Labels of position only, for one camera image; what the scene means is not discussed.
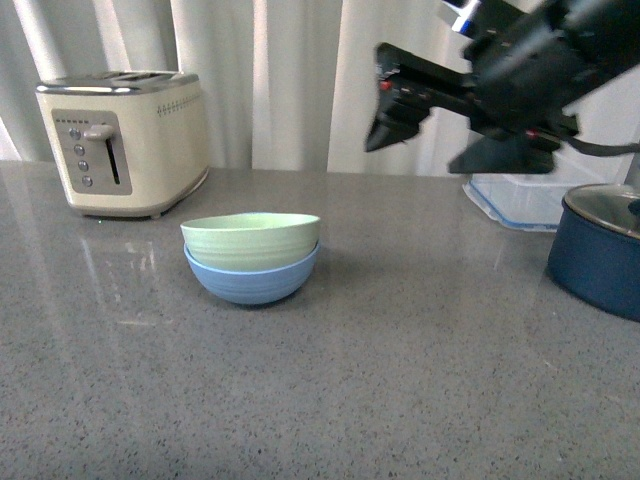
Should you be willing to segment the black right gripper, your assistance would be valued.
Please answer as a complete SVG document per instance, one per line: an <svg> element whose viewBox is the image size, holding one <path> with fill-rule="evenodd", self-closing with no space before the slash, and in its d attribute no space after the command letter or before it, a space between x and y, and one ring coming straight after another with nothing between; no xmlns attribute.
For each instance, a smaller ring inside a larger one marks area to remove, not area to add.
<svg viewBox="0 0 640 480"><path fill-rule="evenodd" d="M376 47L378 106L365 151L414 138L443 108L483 136L449 162L449 173L551 173L559 143L577 133L563 108L620 74L619 2L543 1L525 13L482 1L468 38L468 73L389 43Z"/></svg>

